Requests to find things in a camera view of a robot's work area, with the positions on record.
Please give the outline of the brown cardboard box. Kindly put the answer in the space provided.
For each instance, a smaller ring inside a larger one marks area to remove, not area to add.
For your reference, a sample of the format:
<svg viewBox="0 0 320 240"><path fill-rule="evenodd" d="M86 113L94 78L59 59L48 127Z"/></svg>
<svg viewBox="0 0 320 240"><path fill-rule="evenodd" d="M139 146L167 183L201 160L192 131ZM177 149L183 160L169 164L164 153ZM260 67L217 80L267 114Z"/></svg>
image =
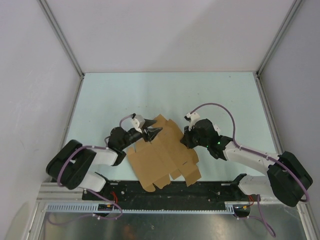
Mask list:
<svg viewBox="0 0 320 240"><path fill-rule="evenodd" d="M127 149L127 159L142 188L154 192L183 177L186 186L201 179L198 155L180 140L183 133L172 120L159 114L153 127L162 127L151 142L139 140Z"/></svg>

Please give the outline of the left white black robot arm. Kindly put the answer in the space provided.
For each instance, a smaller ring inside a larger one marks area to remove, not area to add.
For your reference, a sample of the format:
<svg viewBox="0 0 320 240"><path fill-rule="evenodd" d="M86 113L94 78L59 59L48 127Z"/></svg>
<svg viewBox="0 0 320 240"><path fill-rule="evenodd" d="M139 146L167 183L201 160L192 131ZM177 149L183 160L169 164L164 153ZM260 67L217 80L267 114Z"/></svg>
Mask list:
<svg viewBox="0 0 320 240"><path fill-rule="evenodd" d="M111 188L107 178L98 172L91 171L91 166L106 165L116 167L127 156L125 149L142 140L152 142L163 128L155 127L155 119L145 119L141 115L131 114L132 128L125 130L122 124L114 127L106 138L106 146L83 145L79 141L70 140L50 162L45 172L60 187L69 190L75 188L89 189L100 200L110 196Z"/></svg>

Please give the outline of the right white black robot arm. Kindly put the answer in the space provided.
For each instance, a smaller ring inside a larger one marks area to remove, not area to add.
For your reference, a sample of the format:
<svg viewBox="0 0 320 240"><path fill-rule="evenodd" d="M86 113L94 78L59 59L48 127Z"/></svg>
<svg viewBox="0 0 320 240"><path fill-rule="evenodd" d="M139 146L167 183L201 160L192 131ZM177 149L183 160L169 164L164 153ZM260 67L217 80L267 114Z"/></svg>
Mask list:
<svg viewBox="0 0 320 240"><path fill-rule="evenodd" d="M237 147L232 138L220 135L209 119L186 117L186 120L189 124L184 127L180 142L188 149L201 146L215 159L239 163L261 173L260 176L244 173L235 179L237 184L230 188L235 200L242 201L248 195L267 195L295 207L313 184L312 177L293 153L246 150Z"/></svg>

